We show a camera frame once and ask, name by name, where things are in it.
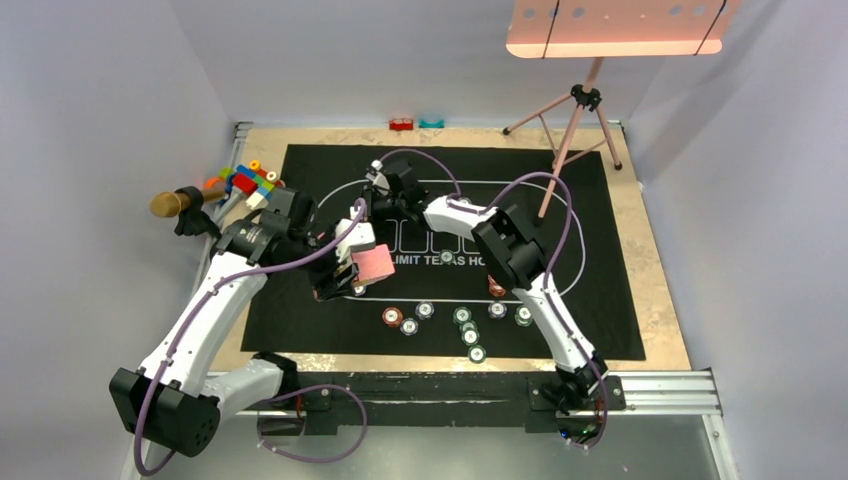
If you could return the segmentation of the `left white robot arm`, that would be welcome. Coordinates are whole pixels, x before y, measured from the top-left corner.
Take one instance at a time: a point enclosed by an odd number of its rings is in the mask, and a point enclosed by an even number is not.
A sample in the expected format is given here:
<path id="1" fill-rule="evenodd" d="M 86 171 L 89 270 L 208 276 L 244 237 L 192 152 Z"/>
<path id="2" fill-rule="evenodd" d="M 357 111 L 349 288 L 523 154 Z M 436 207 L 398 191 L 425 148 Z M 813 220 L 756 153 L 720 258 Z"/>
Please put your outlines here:
<path id="1" fill-rule="evenodd" d="M 272 274 L 308 271 L 318 300 L 353 290 L 354 254 L 376 246 L 366 199 L 321 234 L 309 231 L 311 218 L 311 200 L 283 188 L 264 208 L 217 232 L 206 277 L 171 331 L 136 370 L 113 376 L 109 391 L 134 436 L 141 475 L 157 471 L 144 463 L 146 442 L 194 457 L 222 421 L 260 402 L 284 409 L 308 393 L 296 363 L 271 352 L 214 379 L 207 375 L 236 318 Z"/>

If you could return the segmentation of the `small green chip stack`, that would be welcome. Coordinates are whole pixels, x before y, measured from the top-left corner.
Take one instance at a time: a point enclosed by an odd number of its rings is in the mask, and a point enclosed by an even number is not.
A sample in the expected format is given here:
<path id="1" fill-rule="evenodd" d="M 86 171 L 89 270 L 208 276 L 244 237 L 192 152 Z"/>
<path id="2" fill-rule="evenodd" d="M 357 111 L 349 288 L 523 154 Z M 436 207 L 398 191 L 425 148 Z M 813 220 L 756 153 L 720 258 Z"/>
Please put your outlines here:
<path id="1" fill-rule="evenodd" d="M 514 315 L 517 325 L 521 327 L 529 327 L 533 323 L 533 316 L 530 309 L 526 306 L 519 306 Z"/>

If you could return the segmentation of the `small red chip stack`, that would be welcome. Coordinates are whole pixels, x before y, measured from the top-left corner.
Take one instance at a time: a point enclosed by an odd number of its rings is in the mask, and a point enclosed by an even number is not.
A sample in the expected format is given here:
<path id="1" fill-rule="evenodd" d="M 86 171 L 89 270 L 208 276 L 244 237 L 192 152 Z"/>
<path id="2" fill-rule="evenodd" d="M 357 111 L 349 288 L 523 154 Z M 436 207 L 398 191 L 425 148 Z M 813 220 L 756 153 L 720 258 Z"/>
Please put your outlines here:
<path id="1" fill-rule="evenodd" d="M 487 280 L 488 280 L 488 291 L 493 297 L 501 298 L 501 297 L 504 297 L 506 295 L 507 290 L 504 287 L 502 287 L 501 285 L 499 285 L 494 280 L 493 277 L 488 276 Z"/>

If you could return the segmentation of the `red playing card box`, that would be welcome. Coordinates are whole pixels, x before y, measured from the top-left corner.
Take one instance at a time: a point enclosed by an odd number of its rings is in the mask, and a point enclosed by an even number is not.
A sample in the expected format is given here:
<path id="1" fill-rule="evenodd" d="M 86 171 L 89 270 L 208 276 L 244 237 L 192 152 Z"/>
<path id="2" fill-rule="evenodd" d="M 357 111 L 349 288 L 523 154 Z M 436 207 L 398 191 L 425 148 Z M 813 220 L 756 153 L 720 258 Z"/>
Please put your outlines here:
<path id="1" fill-rule="evenodd" d="M 367 251 L 353 252 L 352 260 L 358 273 L 353 281 L 354 286 L 368 286 L 395 273 L 395 264 L 386 244 L 376 245 Z"/>

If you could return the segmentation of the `blue poker chip stack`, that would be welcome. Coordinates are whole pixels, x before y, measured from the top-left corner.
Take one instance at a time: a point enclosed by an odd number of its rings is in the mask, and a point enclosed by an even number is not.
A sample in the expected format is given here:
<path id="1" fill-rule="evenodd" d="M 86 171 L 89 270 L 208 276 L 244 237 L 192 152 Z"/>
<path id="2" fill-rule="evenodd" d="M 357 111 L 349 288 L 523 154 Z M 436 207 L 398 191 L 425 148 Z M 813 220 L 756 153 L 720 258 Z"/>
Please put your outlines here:
<path id="1" fill-rule="evenodd" d="M 430 319 L 435 312 L 435 307 L 432 302 L 419 302 L 415 307 L 415 315 L 419 320 Z"/>

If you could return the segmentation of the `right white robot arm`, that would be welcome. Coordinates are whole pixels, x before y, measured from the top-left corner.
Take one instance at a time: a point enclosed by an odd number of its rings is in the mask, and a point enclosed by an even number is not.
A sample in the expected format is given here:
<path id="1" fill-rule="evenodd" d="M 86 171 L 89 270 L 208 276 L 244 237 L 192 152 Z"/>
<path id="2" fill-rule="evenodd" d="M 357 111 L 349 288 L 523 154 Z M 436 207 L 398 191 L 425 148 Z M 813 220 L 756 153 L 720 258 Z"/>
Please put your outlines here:
<path id="1" fill-rule="evenodd" d="M 367 167 L 363 195 L 372 219 L 400 217 L 427 231 L 473 241 L 488 274 L 530 311 L 552 354 L 564 399 L 584 407 L 599 396 L 608 369 L 576 325 L 553 278 L 571 228 L 573 206 L 566 206 L 560 239 L 548 253 L 527 215 L 515 205 L 498 205 L 514 188 L 538 178 L 562 182 L 551 173 L 531 172 L 507 184 L 488 205 L 478 206 L 460 201 L 458 192 L 434 195 L 408 164 L 375 160 Z"/>

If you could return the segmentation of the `red poker chip stack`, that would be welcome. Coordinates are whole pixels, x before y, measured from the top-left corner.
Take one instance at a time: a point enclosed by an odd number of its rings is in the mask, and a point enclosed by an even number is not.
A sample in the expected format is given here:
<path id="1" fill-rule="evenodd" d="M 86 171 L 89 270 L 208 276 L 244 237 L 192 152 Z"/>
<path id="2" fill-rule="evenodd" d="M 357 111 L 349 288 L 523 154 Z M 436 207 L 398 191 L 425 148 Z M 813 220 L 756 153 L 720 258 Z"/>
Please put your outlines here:
<path id="1" fill-rule="evenodd" d="M 404 320 L 404 315 L 397 307 L 387 307 L 383 310 L 381 318 L 385 325 L 398 328 Z"/>

